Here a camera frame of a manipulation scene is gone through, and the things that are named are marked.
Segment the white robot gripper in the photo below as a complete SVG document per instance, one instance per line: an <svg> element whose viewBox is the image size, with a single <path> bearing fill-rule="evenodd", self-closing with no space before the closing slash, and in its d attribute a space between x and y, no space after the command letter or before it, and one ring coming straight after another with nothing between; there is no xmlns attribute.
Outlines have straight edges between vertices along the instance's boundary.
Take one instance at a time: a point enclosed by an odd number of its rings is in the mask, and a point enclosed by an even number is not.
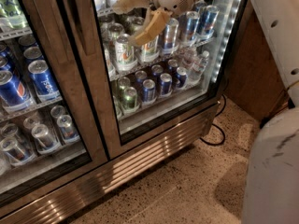
<svg viewBox="0 0 299 224"><path fill-rule="evenodd" d="M192 9L194 0L117 0L112 9L116 14L125 14L135 8L147 10L143 26L129 37L129 44L140 47L159 35L170 21L172 13L180 16Z"/></svg>

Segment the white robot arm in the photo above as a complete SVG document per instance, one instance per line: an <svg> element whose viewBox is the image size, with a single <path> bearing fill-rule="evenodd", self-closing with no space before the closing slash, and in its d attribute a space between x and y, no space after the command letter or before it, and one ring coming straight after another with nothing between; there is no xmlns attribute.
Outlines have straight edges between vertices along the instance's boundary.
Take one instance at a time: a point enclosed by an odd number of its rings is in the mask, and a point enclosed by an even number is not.
<svg viewBox="0 0 299 224"><path fill-rule="evenodd" d="M299 0L250 0L278 73L258 82L258 107L275 97L298 102ZM261 128L249 155L240 224L299 224L298 109L271 118Z"/></svg>

